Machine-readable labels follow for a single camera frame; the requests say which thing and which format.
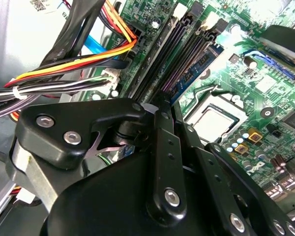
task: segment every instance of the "barcode label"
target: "barcode label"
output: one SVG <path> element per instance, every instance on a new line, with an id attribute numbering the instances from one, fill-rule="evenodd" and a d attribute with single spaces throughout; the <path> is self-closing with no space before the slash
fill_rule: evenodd
<path id="1" fill-rule="evenodd" d="M 30 0 L 29 2 L 37 12 L 49 13 L 57 9 L 54 0 Z"/>
<path id="2" fill-rule="evenodd" d="M 30 1 L 30 4 L 32 4 L 33 7 L 35 7 L 36 11 L 46 10 L 45 6 L 40 0 L 32 0 Z"/>

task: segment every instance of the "wire bundle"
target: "wire bundle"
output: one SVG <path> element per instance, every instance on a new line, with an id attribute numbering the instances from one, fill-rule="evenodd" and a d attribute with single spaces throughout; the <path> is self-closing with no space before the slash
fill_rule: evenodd
<path id="1" fill-rule="evenodd" d="M 137 39 L 109 1 L 74 0 L 72 6 L 67 1 L 66 5 L 71 8 L 69 17 L 40 67 L 19 75 L 4 88 L 0 88 L 0 117 L 11 114 L 11 118 L 17 121 L 19 110 L 43 94 L 77 92 L 109 83 L 107 77 L 78 83 L 60 81 L 64 74 L 99 66 L 116 69 L 124 69 L 127 66 L 126 62 L 114 57 L 129 51 Z M 78 57 L 95 20 L 100 15 L 105 17 L 109 26 L 117 33 L 122 33 L 125 40 L 106 52 Z"/>

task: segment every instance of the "motherboard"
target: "motherboard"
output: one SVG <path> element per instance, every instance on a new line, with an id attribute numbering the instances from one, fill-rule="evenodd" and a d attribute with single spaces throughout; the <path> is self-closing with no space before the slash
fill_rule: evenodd
<path id="1" fill-rule="evenodd" d="M 295 191 L 295 66 L 270 40 L 276 26 L 295 30 L 295 0 L 127 0 L 120 15 L 138 43 L 119 97 L 166 92 L 274 200 Z"/>

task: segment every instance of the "yellow wire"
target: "yellow wire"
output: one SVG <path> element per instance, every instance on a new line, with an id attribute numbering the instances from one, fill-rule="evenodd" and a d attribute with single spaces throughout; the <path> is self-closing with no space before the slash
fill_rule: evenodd
<path id="1" fill-rule="evenodd" d="M 131 38 L 128 34 L 128 32 L 124 29 L 124 27 L 121 25 L 121 23 L 117 20 L 116 16 L 110 11 L 109 7 L 105 7 L 107 10 L 108 15 L 113 19 L 114 23 L 118 26 L 118 28 L 121 30 L 123 35 L 126 37 L 129 43 L 131 43 Z"/>
<path id="2" fill-rule="evenodd" d="M 78 65 L 78 64 L 84 63 L 84 62 L 90 62 L 90 61 L 93 61 L 93 60 L 100 60 L 100 59 L 104 59 L 104 58 L 108 58 L 108 57 L 114 57 L 114 56 L 117 56 L 119 54 L 122 54 L 122 53 L 125 53 L 125 52 L 129 51 L 131 48 L 133 48 L 133 46 L 135 45 L 136 42 L 137 42 L 137 40 L 132 41 L 131 43 L 128 44 L 127 48 L 124 48 L 124 49 L 122 49 L 120 51 L 115 51 L 115 52 L 111 52 L 111 53 L 108 51 L 108 52 L 96 54 L 96 55 L 91 56 L 89 58 L 76 60 L 76 61 L 73 61 L 73 62 L 53 66 L 53 67 L 42 69 L 42 70 L 36 70 L 36 71 L 27 72 L 27 73 L 24 73 L 24 74 L 19 75 L 18 77 L 16 77 L 16 80 L 19 80 L 19 79 L 22 79 L 22 78 L 28 77 L 28 76 L 51 73 L 51 72 L 62 70 L 62 69 L 65 69 L 67 67 L 75 66 L 75 65 Z"/>
<path id="3" fill-rule="evenodd" d="M 18 122 L 18 119 L 12 113 L 10 113 L 10 116 L 12 119 L 14 119 L 16 122 Z"/>
<path id="4" fill-rule="evenodd" d="M 112 6 L 112 4 L 109 2 L 109 0 L 106 0 L 105 2 L 108 7 L 110 8 L 110 10 L 112 11 L 112 13 L 115 15 L 115 17 L 117 18 L 117 22 L 120 22 L 121 25 L 126 29 L 126 31 L 129 33 L 129 35 L 132 37 L 132 38 L 137 38 L 133 33 L 132 31 L 129 29 L 129 27 L 127 26 L 127 24 L 123 21 L 123 19 L 119 16 L 119 14 L 116 12 L 115 8 Z"/>

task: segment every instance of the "white connector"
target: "white connector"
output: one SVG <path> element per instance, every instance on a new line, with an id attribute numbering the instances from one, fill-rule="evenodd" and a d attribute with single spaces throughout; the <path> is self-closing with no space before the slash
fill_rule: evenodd
<path id="1" fill-rule="evenodd" d="M 107 69 L 103 70 L 101 74 L 102 75 L 106 74 L 106 75 L 112 77 L 111 84 L 109 84 L 109 86 L 112 90 L 115 90 L 118 83 L 119 83 L 120 70 L 107 68 Z"/>
<path id="2" fill-rule="evenodd" d="M 219 19 L 220 17 L 215 12 L 210 12 L 207 18 L 203 21 L 201 28 L 203 30 L 209 30 L 216 25 Z"/>
<path id="3" fill-rule="evenodd" d="M 178 3 L 174 10 L 173 16 L 180 20 L 186 14 L 187 10 L 188 7 L 182 5 L 181 3 Z"/>

